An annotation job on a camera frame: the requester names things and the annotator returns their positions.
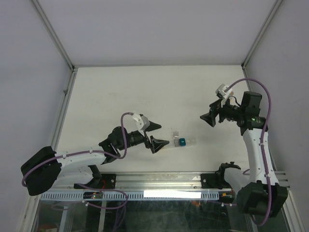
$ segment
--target white tabletop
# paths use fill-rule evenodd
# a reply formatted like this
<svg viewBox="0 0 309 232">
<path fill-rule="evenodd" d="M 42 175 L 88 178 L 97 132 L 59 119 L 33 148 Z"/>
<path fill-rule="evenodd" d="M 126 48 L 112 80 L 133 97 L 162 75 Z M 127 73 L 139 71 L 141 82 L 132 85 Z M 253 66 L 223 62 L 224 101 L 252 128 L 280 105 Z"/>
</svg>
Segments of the white tabletop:
<svg viewBox="0 0 309 232">
<path fill-rule="evenodd" d="M 61 132 L 58 151 L 76 151 L 97 145 L 120 126 L 124 112 L 144 114 L 162 128 L 149 135 L 172 141 L 195 137 L 192 146 L 152 154 L 144 145 L 128 149 L 127 157 L 99 166 L 105 172 L 215 171 L 222 162 L 249 167 L 245 143 L 235 122 L 212 128 L 199 117 L 217 100 L 215 90 L 243 78 L 240 66 L 145 66 L 79 68 Z M 233 91 L 238 101 L 248 90 L 245 82 Z M 124 120 L 128 132 L 136 126 Z"/>
</svg>

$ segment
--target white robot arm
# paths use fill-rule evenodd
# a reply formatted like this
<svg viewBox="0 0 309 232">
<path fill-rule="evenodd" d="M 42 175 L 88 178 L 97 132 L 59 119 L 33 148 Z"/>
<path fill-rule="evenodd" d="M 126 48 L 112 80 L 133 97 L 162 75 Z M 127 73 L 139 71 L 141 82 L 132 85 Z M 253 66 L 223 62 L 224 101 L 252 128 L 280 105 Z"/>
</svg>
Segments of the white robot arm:
<svg viewBox="0 0 309 232">
<path fill-rule="evenodd" d="M 259 116 L 262 95 L 246 91 L 241 104 L 231 105 L 230 97 L 233 95 L 233 91 L 230 87 L 221 85 L 216 90 L 216 94 L 219 100 L 210 104 L 209 113 L 200 118 L 212 127 L 216 125 L 218 115 L 219 123 L 225 119 L 237 123 L 248 151 L 250 179 L 248 181 L 240 167 L 231 162 L 222 163 L 214 177 L 207 182 L 213 188 L 221 189 L 226 185 L 233 188 L 237 194 L 237 207 L 240 212 L 266 215 L 266 218 L 268 216 L 275 217 L 283 206 L 288 193 L 286 188 L 279 186 L 271 165 L 267 121 L 264 117 Z"/>
<path fill-rule="evenodd" d="M 128 133 L 123 127 L 123 116 L 131 115 L 138 130 Z M 88 150 L 69 153 L 55 152 L 50 146 L 42 148 L 22 167 L 23 186 L 27 187 L 30 196 L 41 194 L 50 189 L 63 187 L 81 188 L 84 184 L 96 188 L 101 180 L 97 165 L 102 165 L 123 159 L 127 148 L 144 143 L 152 153 L 156 153 L 169 141 L 158 140 L 153 136 L 148 138 L 147 132 L 161 128 L 144 115 L 125 113 L 121 117 L 121 127 L 113 129 L 108 138 Z M 118 150 L 125 150 L 121 157 Z"/>
</svg>

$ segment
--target purple cable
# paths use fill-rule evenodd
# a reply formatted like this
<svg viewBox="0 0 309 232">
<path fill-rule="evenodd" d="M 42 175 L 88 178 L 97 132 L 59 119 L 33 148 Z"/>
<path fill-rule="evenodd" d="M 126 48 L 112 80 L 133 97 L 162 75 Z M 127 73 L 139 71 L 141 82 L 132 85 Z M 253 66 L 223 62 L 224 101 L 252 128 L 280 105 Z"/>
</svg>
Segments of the purple cable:
<svg viewBox="0 0 309 232">
<path fill-rule="evenodd" d="M 105 151 L 101 151 L 101 150 L 95 150 L 95 151 L 92 151 L 92 152 L 95 152 L 95 153 L 102 153 L 104 155 L 108 155 L 108 156 L 112 156 L 116 159 L 123 159 L 124 157 L 126 157 L 126 151 L 127 151 L 127 143 L 126 143 L 126 134 L 125 134 L 125 127 L 124 127 L 124 116 L 126 115 L 133 115 L 133 113 L 131 112 L 127 112 L 127 113 L 124 113 L 121 115 L 121 118 L 120 118 L 120 123 L 121 123 L 121 131 L 122 131 L 122 135 L 123 135 L 123 139 L 124 139 L 124 145 L 125 145 L 125 151 L 124 151 L 124 154 L 123 156 L 121 157 L 118 157 L 118 156 L 115 156 L 111 153 L 108 153 L 108 152 L 105 152 Z M 79 151 L 79 152 L 74 152 L 74 153 L 71 153 L 71 154 L 68 154 L 67 157 L 71 157 L 71 156 L 77 156 L 77 155 L 81 155 L 81 154 L 87 154 L 89 153 L 89 151 Z M 27 187 L 26 185 L 26 178 L 35 170 L 37 170 L 38 168 L 40 168 L 41 166 L 51 162 L 51 161 L 54 161 L 54 160 L 57 160 L 57 159 L 60 159 L 60 158 L 63 158 L 63 156 L 55 156 L 53 158 L 50 158 L 48 160 L 45 160 L 43 161 L 42 163 L 39 163 L 38 165 L 36 165 L 35 167 L 31 168 L 23 177 L 22 181 L 21 181 L 21 184 L 22 186 L 24 187 Z"/>
<path fill-rule="evenodd" d="M 260 146 L 261 146 L 261 150 L 262 150 L 262 157 L 263 157 L 263 163 L 264 163 L 264 167 L 265 167 L 265 174 L 267 176 L 269 174 L 269 169 L 268 169 L 268 164 L 267 164 L 266 153 L 265 153 L 265 148 L 264 148 L 263 141 L 264 141 L 264 134 L 265 134 L 265 131 L 266 131 L 266 128 L 267 128 L 267 124 L 268 124 L 269 116 L 270 116 L 270 112 L 271 112 L 270 93 L 267 90 L 266 86 L 264 86 L 261 82 L 259 82 L 258 80 L 255 80 L 255 79 L 251 79 L 251 78 L 243 78 L 243 79 L 239 79 L 239 80 L 235 81 L 233 84 L 231 84 L 227 88 L 226 92 L 229 91 L 234 85 L 236 85 L 237 83 L 239 83 L 241 81 L 253 81 L 253 82 L 258 83 L 265 90 L 265 92 L 267 94 L 267 97 L 268 97 L 268 113 L 267 113 L 267 116 L 266 116 L 266 120 L 265 120 L 263 129 L 262 129 L 261 139 L 260 139 L 260 143 L 261 143 Z M 257 222 L 256 222 L 254 217 L 251 217 L 252 221 L 257 226 L 263 226 L 266 223 L 266 221 L 267 221 L 267 219 L 269 217 L 269 214 L 270 214 L 272 195 L 271 195 L 271 184 L 270 184 L 270 177 L 269 176 L 266 177 L 266 181 L 267 181 L 267 186 L 268 186 L 268 204 L 267 204 L 267 211 L 266 211 L 265 217 L 264 217 L 263 221 L 260 224 L 257 224 Z"/>
<path fill-rule="evenodd" d="M 122 217 L 120 223 L 117 225 L 117 227 L 116 227 L 115 229 L 113 229 L 112 232 L 116 232 L 116 230 L 117 230 L 117 229 L 122 225 L 122 223 L 124 222 L 124 220 L 125 220 L 125 218 L 126 218 L 126 206 L 123 207 L 123 209 L 122 209 L 122 211 L 121 211 L 121 213 L 120 213 L 119 218 L 120 218 L 122 215 L 123 215 L 123 217 Z"/>
<path fill-rule="evenodd" d="M 113 231 L 115 231 L 117 228 L 118 219 L 119 219 L 119 209 L 117 209 L 116 211 L 115 222 L 114 222 L 114 226 L 112 227 Z"/>
<path fill-rule="evenodd" d="M 250 169 L 247 169 L 247 170 L 245 170 L 245 171 L 243 171 L 243 175 L 245 175 L 248 171 L 250 171 Z"/>
</svg>

